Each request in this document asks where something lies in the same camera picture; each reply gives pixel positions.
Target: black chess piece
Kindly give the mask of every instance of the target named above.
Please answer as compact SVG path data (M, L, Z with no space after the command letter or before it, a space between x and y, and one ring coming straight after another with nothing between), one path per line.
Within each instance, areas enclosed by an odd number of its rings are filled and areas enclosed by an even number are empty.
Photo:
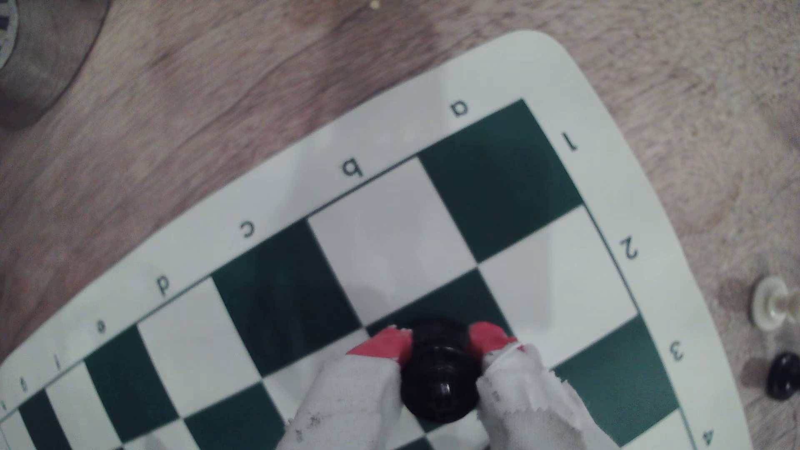
M772 362L766 378L766 393L776 400L788 400L800 388L800 356L781 353Z
M431 422L461 419L478 404L475 382L481 375L480 361L470 353L466 325L431 319L411 329L411 357L401 374L403 403L417 417Z

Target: wood grain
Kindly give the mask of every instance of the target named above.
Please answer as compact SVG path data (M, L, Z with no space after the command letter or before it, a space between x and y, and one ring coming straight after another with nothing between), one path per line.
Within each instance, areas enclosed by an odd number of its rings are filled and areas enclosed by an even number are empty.
M792 448L798 400L768 400L762 385L800 332L764 335L747 315L762 276L800 286L791 0L117 0L54 109L0 132L0 356L209 193L520 28L561 42L609 108L678 232L754 443Z

